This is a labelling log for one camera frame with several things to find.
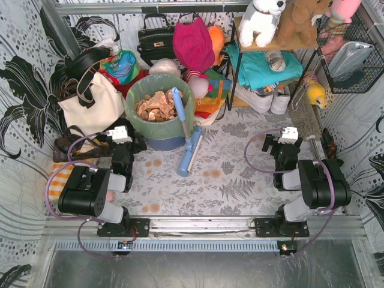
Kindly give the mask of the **blue floor mop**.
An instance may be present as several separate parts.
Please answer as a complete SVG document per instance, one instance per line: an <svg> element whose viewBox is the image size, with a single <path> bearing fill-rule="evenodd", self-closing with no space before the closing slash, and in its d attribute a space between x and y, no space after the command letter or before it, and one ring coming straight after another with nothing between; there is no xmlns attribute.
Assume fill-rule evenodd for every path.
<svg viewBox="0 0 384 288"><path fill-rule="evenodd" d="M185 134L185 153L178 167L178 175L187 177L202 141L202 128L196 127L193 130L193 133L190 132L190 129L187 127L186 115L184 112L180 91L177 87L173 87L171 92L175 103L175 108Z"/></svg>

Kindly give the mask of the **green trash bag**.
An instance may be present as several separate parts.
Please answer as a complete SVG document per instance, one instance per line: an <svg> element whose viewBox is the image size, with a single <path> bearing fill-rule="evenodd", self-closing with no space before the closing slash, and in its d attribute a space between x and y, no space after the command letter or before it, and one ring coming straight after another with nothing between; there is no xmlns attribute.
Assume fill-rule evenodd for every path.
<svg viewBox="0 0 384 288"><path fill-rule="evenodd" d="M129 89L125 108L128 120L143 137L164 140L184 136L173 88L180 92L186 126L193 130L195 99L187 83L172 75L148 75Z"/></svg>

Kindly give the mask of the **blue trash bin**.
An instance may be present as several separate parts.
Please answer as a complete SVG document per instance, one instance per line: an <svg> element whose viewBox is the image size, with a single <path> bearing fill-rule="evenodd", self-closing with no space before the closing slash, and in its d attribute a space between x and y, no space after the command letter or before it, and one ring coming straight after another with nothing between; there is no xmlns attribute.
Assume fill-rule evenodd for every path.
<svg viewBox="0 0 384 288"><path fill-rule="evenodd" d="M171 151L185 145L185 136L169 131L143 133L146 144L156 151Z"/></svg>

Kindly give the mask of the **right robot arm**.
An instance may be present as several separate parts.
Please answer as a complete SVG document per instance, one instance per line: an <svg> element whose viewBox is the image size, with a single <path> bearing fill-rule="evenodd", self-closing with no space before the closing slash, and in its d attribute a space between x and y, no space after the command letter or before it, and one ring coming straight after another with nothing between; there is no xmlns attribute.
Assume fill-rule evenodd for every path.
<svg viewBox="0 0 384 288"><path fill-rule="evenodd" d="M299 160L301 137L287 139L267 134L262 151L271 149L275 161L274 187L280 191L300 191L292 202L281 205L273 217L254 221L256 236L299 237L310 235L307 218L327 216L350 204L352 192L339 162L333 159Z"/></svg>

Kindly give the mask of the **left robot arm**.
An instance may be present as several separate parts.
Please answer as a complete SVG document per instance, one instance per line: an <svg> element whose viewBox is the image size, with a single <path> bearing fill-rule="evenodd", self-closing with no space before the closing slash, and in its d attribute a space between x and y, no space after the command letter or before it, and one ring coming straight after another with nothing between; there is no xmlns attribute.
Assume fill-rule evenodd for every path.
<svg viewBox="0 0 384 288"><path fill-rule="evenodd" d="M76 166L59 197L59 211L100 220L97 230L99 237L147 237L148 218L132 218L126 207L107 200L109 191L129 191L133 181L134 154L146 149L143 137L137 133L133 142L114 148L110 168Z"/></svg>

